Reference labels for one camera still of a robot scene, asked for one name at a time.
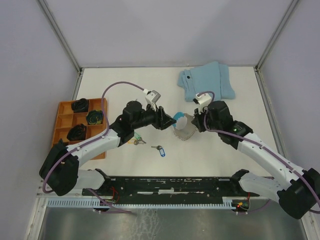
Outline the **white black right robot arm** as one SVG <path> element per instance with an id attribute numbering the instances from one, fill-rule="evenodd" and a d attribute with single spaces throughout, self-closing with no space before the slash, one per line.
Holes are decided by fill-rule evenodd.
<path id="1" fill-rule="evenodd" d="M 248 125 L 233 119 L 224 101 L 193 101 L 197 108 L 192 124 L 199 132 L 218 134 L 223 143 L 250 157 L 271 175 L 266 178 L 241 169 L 229 183 L 231 193 L 240 196 L 248 192 L 268 198 L 297 220 L 314 211 L 313 207 L 320 203 L 318 171 L 305 170 L 270 149 Z"/>

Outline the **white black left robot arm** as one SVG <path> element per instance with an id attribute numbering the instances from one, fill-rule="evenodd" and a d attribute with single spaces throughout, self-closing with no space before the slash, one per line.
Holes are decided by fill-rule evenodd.
<path id="1" fill-rule="evenodd" d="M 100 169 L 81 170 L 80 167 L 97 155 L 127 143 L 136 129 L 152 125 L 157 130 L 165 130 L 175 123 L 162 106 L 147 105 L 143 109 L 138 101 L 128 102 L 105 131 L 76 144 L 65 146 L 60 141 L 51 148 L 39 171 L 42 191 L 64 196 L 74 189 L 91 189 L 106 195 L 111 189 L 108 176 Z"/>

